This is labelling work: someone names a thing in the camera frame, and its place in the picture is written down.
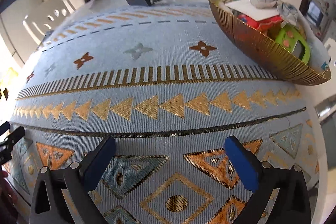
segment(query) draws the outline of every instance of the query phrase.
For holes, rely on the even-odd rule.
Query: white paper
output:
[[[250,0],[237,0],[233,2],[229,2],[225,4],[233,10],[237,10],[255,21],[261,21],[263,19],[267,19],[270,17],[274,17],[279,15],[278,10],[276,8],[272,9],[257,9],[254,7]]]

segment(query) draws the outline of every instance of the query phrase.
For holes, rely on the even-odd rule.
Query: red package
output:
[[[248,17],[247,15],[239,15],[238,18],[245,22],[250,27],[257,29],[259,32],[267,31],[269,28],[273,27],[275,24],[283,21],[281,16],[274,16],[270,18],[266,18],[261,21],[255,21],[254,19]]]

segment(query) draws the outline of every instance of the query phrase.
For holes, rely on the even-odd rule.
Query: ribbed gold bowl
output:
[[[319,85],[331,79],[330,69],[318,74],[274,40],[225,12],[216,3],[218,0],[209,0],[212,14],[226,36],[244,54],[278,78],[298,85]]]

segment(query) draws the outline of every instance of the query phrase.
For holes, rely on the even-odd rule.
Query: chair backrest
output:
[[[74,11],[69,0],[48,0],[26,15],[22,24],[39,45],[47,31],[54,30]]]
[[[328,54],[331,57],[329,67],[331,71],[333,71],[336,66],[336,41],[332,38],[328,38],[328,40],[324,43],[324,47],[326,47]]]

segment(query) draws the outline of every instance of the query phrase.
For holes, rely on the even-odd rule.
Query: patterned tablecloth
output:
[[[11,123],[26,137],[6,168],[28,203],[42,166],[65,168],[115,137],[89,193],[111,224],[232,223],[251,192],[225,154],[230,135],[276,167],[300,165],[309,189],[319,179],[300,93],[240,52],[208,4],[125,7],[68,26],[41,53]]]

